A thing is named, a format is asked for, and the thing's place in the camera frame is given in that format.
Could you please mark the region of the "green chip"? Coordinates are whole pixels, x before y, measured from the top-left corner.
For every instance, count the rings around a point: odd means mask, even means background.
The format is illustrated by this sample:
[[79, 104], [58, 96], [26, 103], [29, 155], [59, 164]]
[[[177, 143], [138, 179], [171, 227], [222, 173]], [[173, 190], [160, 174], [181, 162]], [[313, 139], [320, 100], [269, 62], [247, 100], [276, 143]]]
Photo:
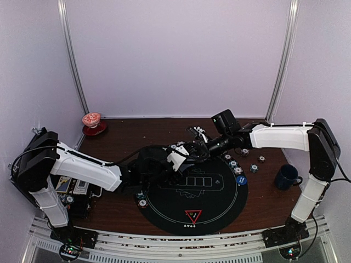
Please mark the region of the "green chip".
[[237, 161], [232, 160], [232, 161], [229, 162], [229, 165], [230, 165], [232, 168], [235, 168], [235, 167], [237, 167]]
[[142, 193], [136, 194], [136, 197], [137, 197], [138, 199], [145, 199], [145, 195], [142, 194]]

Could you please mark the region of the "blue white chip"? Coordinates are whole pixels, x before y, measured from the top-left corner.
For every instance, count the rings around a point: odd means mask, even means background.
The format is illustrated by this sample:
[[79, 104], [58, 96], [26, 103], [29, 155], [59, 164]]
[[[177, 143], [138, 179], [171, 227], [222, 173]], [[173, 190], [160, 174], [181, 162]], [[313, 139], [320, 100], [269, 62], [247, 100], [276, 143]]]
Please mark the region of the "blue white chip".
[[235, 175], [241, 175], [243, 173], [243, 169], [241, 167], [235, 167], [233, 171]]

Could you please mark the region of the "blue round blind button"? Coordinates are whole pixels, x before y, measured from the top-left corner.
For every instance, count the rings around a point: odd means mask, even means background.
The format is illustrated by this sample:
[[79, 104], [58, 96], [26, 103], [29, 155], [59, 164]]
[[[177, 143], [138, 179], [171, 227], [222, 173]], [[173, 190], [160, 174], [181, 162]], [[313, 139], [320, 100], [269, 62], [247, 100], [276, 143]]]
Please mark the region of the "blue round blind button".
[[236, 177], [236, 183], [238, 185], [246, 185], [247, 184], [247, 179], [245, 176], [239, 175]]

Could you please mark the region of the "red triangle marker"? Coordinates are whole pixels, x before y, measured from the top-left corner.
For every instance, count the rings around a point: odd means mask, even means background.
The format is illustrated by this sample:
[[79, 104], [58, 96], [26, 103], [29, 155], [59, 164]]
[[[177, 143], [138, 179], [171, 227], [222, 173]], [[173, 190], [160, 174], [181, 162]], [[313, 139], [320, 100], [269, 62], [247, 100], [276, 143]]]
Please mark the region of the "red triangle marker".
[[185, 210], [185, 214], [193, 224], [196, 224], [202, 214], [202, 210]]

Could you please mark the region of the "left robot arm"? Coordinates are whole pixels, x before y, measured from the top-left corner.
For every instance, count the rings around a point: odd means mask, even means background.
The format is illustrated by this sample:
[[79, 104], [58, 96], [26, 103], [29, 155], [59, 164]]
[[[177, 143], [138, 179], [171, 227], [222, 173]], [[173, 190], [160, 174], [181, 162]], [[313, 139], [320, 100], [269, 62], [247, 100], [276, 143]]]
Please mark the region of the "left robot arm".
[[190, 159], [185, 143], [144, 146], [134, 152], [137, 159], [124, 165], [108, 162], [68, 147], [53, 131], [35, 135], [27, 148], [10, 165], [13, 184], [36, 204], [66, 243], [79, 238], [67, 206], [53, 186], [53, 175], [99, 186], [105, 191], [126, 195], [144, 193], [152, 183], [179, 178], [179, 169]]

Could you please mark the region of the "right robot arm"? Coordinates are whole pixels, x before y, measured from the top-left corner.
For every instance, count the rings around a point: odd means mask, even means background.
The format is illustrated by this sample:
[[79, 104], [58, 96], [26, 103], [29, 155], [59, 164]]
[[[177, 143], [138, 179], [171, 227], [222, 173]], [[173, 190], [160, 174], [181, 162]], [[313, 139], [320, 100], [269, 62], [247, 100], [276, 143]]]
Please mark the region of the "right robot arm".
[[284, 227], [267, 231], [267, 234], [287, 242], [297, 239], [329, 185], [336, 181], [336, 170], [342, 169], [339, 161], [341, 148], [328, 122], [318, 118], [302, 124], [258, 122], [242, 127], [229, 109], [211, 119], [220, 136], [210, 140], [201, 129], [190, 128], [200, 139], [192, 144], [199, 153], [190, 152], [186, 163], [204, 162], [236, 148], [280, 148], [283, 153], [303, 151], [309, 154], [309, 176], [295, 207]]

